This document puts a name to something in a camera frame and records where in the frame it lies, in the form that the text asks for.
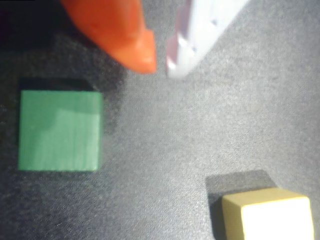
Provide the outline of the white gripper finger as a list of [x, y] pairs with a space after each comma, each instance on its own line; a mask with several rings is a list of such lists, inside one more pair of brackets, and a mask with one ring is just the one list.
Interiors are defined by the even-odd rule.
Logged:
[[247, 0], [187, 0], [177, 10], [166, 44], [166, 75], [186, 77], [212, 49]]

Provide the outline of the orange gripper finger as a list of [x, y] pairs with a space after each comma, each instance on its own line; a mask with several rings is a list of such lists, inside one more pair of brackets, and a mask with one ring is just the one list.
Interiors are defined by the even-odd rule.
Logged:
[[154, 33], [140, 0], [63, 0], [74, 25], [113, 59], [141, 74], [157, 69]]

